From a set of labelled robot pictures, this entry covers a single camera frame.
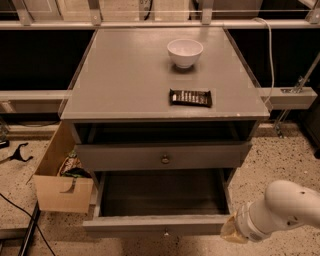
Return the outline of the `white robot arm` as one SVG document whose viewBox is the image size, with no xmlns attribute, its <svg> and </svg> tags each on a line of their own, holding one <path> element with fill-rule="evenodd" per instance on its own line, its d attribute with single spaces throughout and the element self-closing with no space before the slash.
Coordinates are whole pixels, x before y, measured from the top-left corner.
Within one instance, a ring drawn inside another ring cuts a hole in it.
<svg viewBox="0 0 320 256">
<path fill-rule="evenodd" d="M 297 183 L 270 183 L 261 200 L 242 205 L 221 228 L 222 239 L 245 244 L 309 225 L 320 228 L 320 193 Z"/>
</svg>

